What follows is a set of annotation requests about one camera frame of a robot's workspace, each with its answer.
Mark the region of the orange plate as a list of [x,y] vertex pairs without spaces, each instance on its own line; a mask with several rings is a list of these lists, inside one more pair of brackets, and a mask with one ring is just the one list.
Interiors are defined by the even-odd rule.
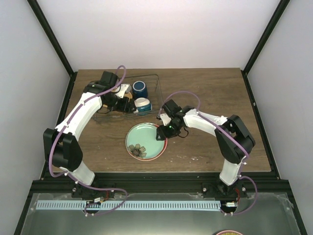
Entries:
[[108,101],[110,98],[115,98],[115,97],[117,97],[117,98],[123,98],[123,97],[133,98],[133,95],[130,92],[128,92],[128,93],[125,93],[125,92],[122,92],[122,93],[121,92],[118,92],[118,93],[117,92],[109,92],[109,93],[101,96],[102,106],[104,106],[108,109],[108,107],[105,105],[105,101]]

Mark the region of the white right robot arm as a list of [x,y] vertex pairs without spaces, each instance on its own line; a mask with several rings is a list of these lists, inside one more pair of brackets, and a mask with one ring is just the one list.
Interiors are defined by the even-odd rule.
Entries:
[[198,129],[217,139],[224,157],[217,191],[220,196],[229,197],[235,191],[234,183],[240,178],[242,165],[246,163],[256,144],[240,117],[214,116],[191,106],[181,108],[164,104],[161,110],[165,113],[159,115],[162,125],[157,128],[156,140],[177,137],[182,128]]

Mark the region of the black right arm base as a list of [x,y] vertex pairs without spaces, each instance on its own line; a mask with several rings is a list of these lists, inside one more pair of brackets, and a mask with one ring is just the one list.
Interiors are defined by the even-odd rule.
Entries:
[[201,185],[202,192],[205,197],[220,199],[235,199],[238,197],[247,197],[245,191],[242,190],[243,183],[236,181],[234,184],[227,186],[222,181],[204,182]]

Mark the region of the dark blue ceramic mug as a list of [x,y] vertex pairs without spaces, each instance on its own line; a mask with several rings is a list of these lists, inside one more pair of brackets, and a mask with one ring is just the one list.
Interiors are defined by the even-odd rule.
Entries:
[[133,97],[137,98],[148,98],[148,90],[146,83],[143,81],[136,81],[132,87]]

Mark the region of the white and blue bowl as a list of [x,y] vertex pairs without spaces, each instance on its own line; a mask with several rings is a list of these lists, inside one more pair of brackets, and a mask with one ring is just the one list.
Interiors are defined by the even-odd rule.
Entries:
[[135,113],[140,113],[140,112],[145,112],[145,111],[150,111],[152,109],[152,104],[149,99],[147,98],[137,98],[134,101],[136,111]]

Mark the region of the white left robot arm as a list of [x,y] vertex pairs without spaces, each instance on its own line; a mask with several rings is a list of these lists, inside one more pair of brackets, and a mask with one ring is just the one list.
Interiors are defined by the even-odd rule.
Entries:
[[78,140],[91,117],[105,104],[105,97],[112,94],[120,101],[130,90],[130,84],[120,84],[106,91],[105,86],[89,83],[69,115],[55,128],[44,131],[45,158],[52,177],[64,174],[77,184],[83,184],[83,193],[88,197],[99,194],[100,186],[94,182],[95,173],[83,162]]

